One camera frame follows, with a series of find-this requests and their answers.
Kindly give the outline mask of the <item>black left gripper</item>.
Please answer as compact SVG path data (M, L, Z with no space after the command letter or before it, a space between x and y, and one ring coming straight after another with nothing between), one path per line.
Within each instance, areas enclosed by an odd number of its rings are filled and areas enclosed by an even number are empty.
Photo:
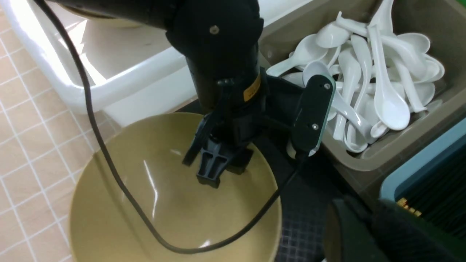
M198 182L218 188L228 170L242 174L261 136L286 154L286 146L304 88L281 78L254 73L201 84L200 103L212 98L182 164L191 166L200 152Z

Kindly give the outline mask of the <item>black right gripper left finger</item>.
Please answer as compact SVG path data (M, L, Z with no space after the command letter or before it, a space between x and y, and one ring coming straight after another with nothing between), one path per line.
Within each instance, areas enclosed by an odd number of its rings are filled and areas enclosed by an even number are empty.
M371 215L351 196L336 198L325 215L325 262L389 262L370 229Z

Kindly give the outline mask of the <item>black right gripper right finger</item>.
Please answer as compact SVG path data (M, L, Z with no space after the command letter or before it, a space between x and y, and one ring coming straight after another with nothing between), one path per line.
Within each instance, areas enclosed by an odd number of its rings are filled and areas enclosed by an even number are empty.
M465 241L452 237L395 202L379 199L371 232L392 262L464 262Z

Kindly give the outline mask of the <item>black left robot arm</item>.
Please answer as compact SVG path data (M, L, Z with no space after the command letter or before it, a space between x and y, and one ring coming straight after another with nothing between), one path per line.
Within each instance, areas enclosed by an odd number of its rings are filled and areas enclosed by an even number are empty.
M301 106L300 87L267 76L258 62L264 20L256 0L59 0L58 4L165 31L188 64L207 114L183 159L200 155L197 176L241 174L247 146L267 129L288 129Z

